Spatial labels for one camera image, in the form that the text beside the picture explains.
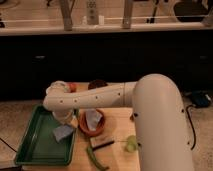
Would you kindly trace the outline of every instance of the red bowl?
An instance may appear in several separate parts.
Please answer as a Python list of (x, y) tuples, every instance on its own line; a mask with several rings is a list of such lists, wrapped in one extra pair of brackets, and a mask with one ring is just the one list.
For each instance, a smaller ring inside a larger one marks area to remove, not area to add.
[(81, 131), (83, 133), (85, 133), (87, 136), (89, 137), (95, 137), (95, 136), (98, 136), (100, 135), (103, 130), (104, 130), (104, 125), (105, 125), (105, 121), (106, 121), (106, 118), (104, 116), (104, 112), (101, 111), (100, 109), (96, 109), (101, 115), (101, 120), (99, 121), (98, 125), (97, 125), (97, 128), (95, 131), (90, 131), (88, 126), (87, 126), (87, 121), (86, 121), (86, 113), (83, 112), (82, 114), (80, 114), (79, 116), (79, 127), (81, 129)]

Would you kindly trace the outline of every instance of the green tray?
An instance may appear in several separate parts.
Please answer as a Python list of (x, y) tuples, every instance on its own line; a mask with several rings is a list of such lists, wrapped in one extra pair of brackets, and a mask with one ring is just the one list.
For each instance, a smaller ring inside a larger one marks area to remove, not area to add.
[(71, 162), (75, 131), (59, 143), (53, 129), (60, 126), (50, 111), (35, 107), (15, 157), (17, 165), (68, 165)]

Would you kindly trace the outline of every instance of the black cord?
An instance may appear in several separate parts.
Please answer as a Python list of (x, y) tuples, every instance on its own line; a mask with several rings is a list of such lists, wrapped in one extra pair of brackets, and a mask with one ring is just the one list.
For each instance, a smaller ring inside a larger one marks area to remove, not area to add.
[(191, 150), (193, 150), (195, 148), (195, 145), (196, 145), (196, 132), (195, 132), (195, 128), (194, 128), (194, 125), (192, 123), (192, 119), (191, 119), (191, 116), (190, 116), (190, 112), (189, 112), (189, 108), (191, 107), (195, 107), (194, 105), (188, 105), (186, 107), (186, 113), (187, 113), (187, 116), (188, 116), (188, 119), (189, 119), (189, 122), (190, 122), (190, 125), (191, 125), (191, 128), (192, 128), (192, 132), (193, 132), (193, 138), (194, 138), (194, 142), (192, 144), (192, 147), (191, 147)]
[(6, 141), (4, 141), (1, 137), (0, 137), (0, 140), (1, 140), (6, 146), (8, 146), (11, 150), (13, 150), (14, 152), (17, 153), (17, 151), (16, 151), (13, 147), (11, 147)]

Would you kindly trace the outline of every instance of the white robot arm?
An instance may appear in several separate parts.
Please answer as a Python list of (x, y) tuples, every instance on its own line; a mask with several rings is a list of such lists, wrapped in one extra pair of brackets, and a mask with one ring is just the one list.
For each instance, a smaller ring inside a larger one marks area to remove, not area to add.
[(166, 76), (79, 93), (51, 89), (44, 107), (55, 113), (73, 108), (133, 107), (142, 171), (194, 171), (180, 92)]

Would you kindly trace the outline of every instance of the wooden table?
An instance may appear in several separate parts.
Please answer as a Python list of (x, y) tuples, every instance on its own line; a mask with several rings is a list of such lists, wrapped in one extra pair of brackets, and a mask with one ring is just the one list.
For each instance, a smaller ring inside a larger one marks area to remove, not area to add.
[[(78, 83), (77, 91), (86, 90), (87, 86), (87, 83)], [(98, 161), (104, 166), (109, 166), (112, 171), (139, 171), (138, 152), (129, 153), (124, 150), (126, 138), (129, 135), (135, 135), (135, 125), (130, 120), (132, 109), (105, 108), (101, 110), (106, 115), (106, 125), (103, 133), (112, 135), (115, 143), (95, 151)], [(97, 169), (89, 160), (85, 150), (88, 144), (89, 142), (85, 135), (80, 130), (77, 130), (73, 156), (68, 166), (23, 166), (23, 170), (95, 171)]]

